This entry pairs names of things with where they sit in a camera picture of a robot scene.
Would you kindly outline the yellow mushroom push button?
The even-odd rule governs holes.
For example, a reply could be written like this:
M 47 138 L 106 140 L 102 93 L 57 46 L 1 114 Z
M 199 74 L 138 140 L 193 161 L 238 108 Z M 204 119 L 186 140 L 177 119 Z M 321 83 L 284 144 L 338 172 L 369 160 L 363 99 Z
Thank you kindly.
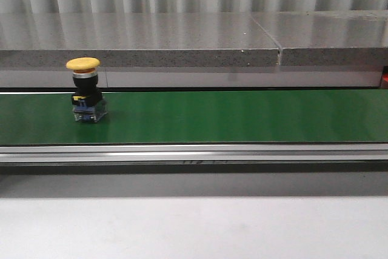
M 97 88 L 100 60 L 92 57 L 71 59 L 66 68 L 73 72 L 76 92 L 72 95 L 75 121 L 97 123 L 106 113 L 106 100 Z

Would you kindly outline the green conveyor belt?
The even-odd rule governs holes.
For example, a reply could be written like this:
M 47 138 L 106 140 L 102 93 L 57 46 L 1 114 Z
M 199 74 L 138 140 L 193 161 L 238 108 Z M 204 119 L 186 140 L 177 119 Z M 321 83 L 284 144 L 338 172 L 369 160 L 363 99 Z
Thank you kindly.
M 1 144 L 385 142 L 387 92 L 372 89 L 106 93 L 80 123 L 65 94 L 1 96 Z

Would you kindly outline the grey stone slab right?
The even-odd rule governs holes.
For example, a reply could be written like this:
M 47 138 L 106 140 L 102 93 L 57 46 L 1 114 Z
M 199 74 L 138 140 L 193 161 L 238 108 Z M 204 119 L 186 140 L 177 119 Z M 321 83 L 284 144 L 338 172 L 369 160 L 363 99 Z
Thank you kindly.
M 279 47 L 283 69 L 328 66 L 380 70 L 387 65 L 387 11 L 256 12 Z

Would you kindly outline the grey stone slab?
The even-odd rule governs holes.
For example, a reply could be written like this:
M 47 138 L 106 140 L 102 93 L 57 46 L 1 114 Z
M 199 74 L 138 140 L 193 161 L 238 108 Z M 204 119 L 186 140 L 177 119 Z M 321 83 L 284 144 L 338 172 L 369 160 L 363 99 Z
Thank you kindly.
M 328 66 L 380 70 L 387 65 L 387 11 L 256 12 L 279 47 L 283 69 Z
M 278 47 L 247 13 L 3 13 L 1 67 L 274 67 Z

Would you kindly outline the grey stone slab left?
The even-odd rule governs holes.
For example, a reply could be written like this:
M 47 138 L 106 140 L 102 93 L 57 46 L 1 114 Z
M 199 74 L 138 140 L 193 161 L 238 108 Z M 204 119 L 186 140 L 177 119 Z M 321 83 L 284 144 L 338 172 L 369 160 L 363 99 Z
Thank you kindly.
M 3 13 L 1 67 L 274 67 L 278 47 L 247 13 Z

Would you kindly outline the aluminium conveyor side rail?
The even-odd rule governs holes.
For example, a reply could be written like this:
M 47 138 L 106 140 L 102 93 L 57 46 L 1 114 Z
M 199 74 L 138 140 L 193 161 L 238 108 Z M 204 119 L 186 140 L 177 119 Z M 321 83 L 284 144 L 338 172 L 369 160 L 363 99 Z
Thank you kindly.
M 7 146 L 3 166 L 386 162 L 387 143 Z

